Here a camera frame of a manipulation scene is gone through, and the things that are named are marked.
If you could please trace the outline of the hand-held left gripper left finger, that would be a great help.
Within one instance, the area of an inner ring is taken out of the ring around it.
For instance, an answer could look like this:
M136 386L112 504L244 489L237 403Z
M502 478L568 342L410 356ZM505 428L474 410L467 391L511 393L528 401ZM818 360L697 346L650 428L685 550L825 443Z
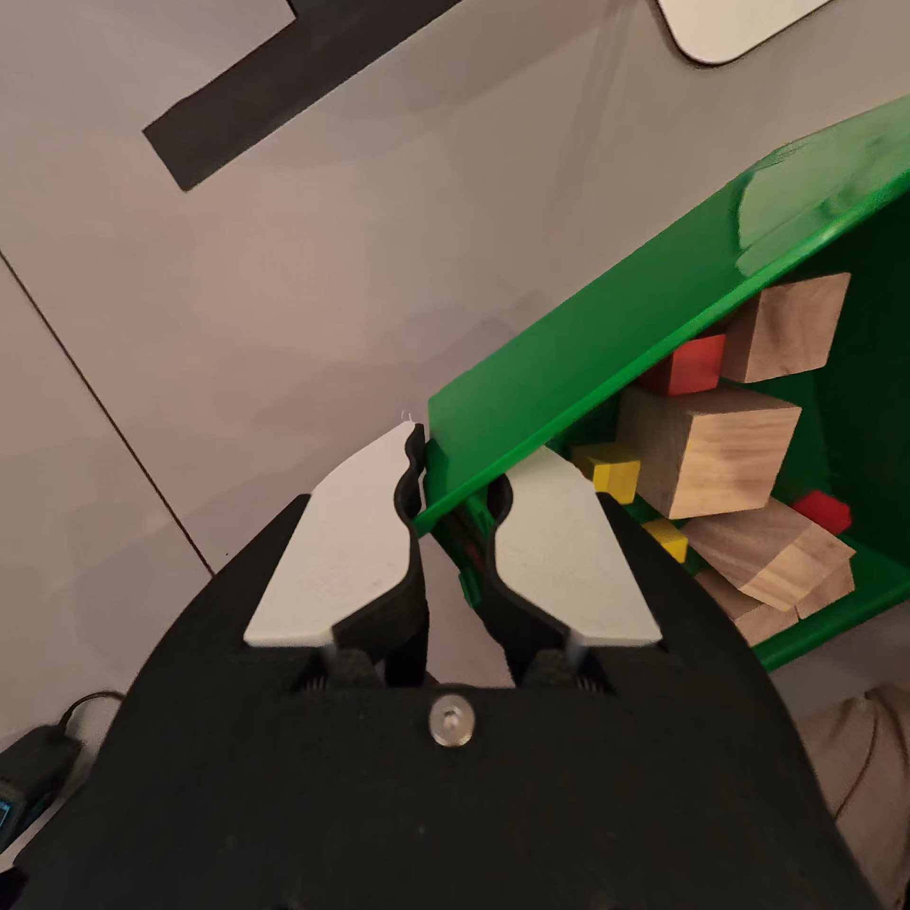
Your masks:
M244 630L251 649L363 653L389 687L422 687L429 605L415 518L422 424L401 422L312 492Z

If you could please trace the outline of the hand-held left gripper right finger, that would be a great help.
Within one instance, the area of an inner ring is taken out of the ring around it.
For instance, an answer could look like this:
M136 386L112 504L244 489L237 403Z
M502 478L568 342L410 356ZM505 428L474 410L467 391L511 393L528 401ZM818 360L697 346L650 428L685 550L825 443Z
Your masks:
M539 449L488 492L483 625L516 687L533 666L572 679L591 651L662 642L594 487Z

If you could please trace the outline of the pile of wooden and coloured cubes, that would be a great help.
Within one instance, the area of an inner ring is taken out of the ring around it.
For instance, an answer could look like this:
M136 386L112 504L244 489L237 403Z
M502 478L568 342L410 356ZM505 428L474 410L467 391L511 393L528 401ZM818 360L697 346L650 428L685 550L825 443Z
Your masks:
M849 508L811 490L793 506L772 490L802 407L760 382L826 367L849 272L783 283L645 372L619 396L610 442L568 459L622 506L641 501L647 530L750 644L764 644L856 592Z

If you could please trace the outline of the green plastic box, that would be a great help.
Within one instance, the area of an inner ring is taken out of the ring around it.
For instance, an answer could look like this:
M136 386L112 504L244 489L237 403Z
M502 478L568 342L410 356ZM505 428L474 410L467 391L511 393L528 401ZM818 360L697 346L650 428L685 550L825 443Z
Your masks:
M844 503L854 593L757 647L767 670L908 600L908 98L788 143L429 400L425 515L479 597L444 520L542 445L612 429L619 393L779 283L847 272L825 367L760 381L802 407L776 494Z

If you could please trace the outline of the black device with blue display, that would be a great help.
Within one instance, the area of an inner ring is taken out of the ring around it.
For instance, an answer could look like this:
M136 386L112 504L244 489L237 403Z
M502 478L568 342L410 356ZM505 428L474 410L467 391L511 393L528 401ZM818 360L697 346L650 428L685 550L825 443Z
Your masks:
M2 750L2 853L56 802L82 752L57 724Z

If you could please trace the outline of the white tablet stand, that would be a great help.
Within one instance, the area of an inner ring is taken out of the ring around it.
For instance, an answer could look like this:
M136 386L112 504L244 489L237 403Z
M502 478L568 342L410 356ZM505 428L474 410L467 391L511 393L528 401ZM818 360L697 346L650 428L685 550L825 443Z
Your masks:
M676 49L692 63L734 63L826 2L655 2Z

